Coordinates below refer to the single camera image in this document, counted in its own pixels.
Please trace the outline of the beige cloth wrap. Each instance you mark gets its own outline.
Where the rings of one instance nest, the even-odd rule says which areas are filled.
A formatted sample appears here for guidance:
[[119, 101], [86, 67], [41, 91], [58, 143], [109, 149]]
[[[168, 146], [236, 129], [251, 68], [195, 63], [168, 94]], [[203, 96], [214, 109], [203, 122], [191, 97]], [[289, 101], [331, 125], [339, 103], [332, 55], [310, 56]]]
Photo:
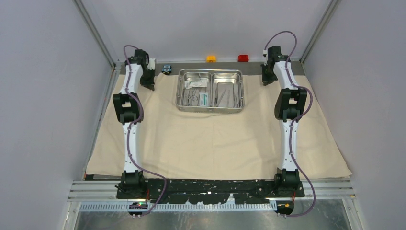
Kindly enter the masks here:
[[[139, 162], [169, 179], [273, 179], [280, 163], [281, 131], [274, 117], [278, 82], [243, 76], [245, 106], [236, 114], [181, 112], [175, 105], [177, 75], [160, 74], [155, 91], [139, 87], [144, 108]], [[352, 174], [314, 96], [299, 121], [296, 160], [310, 179]], [[86, 173], [120, 176], [125, 138], [112, 99], [102, 121]]]

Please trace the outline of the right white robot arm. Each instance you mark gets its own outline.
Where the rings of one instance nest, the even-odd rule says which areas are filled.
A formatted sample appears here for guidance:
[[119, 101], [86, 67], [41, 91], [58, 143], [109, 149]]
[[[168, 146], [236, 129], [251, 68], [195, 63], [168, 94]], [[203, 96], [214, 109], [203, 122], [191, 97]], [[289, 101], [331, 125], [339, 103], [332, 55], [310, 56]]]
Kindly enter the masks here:
[[262, 83], [267, 86], [278, 82], [280, 92], [274, 107], [274, 116], [281, 130], [280, 166], [274, 176], [272, 192], [278, 196], [289, 196], [302, 187], [300, 171], [296, 162], [297, 129], [305, 111], [307, 91], [299, 88], [293, 75], [291, 62], [283, 55], [280, 46], [267, 48], [262, 68]]

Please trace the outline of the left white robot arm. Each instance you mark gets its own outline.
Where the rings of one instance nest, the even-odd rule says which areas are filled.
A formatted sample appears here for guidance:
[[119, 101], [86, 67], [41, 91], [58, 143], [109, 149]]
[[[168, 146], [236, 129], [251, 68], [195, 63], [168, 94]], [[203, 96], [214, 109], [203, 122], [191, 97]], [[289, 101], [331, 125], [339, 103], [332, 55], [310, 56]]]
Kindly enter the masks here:
[[144, 109], [138, 95], [139, 86], [155, 90], [154, 58], [133, 45], [123, 47], [125, 79], [118, 93], [112, 96], [115, 114], [124, 133], [125, 163], [121, 181], [116, 186], [118, 199], [142, 198], [147, 193], [147, 183], [139, 160], [139, 130], [144, 120]]

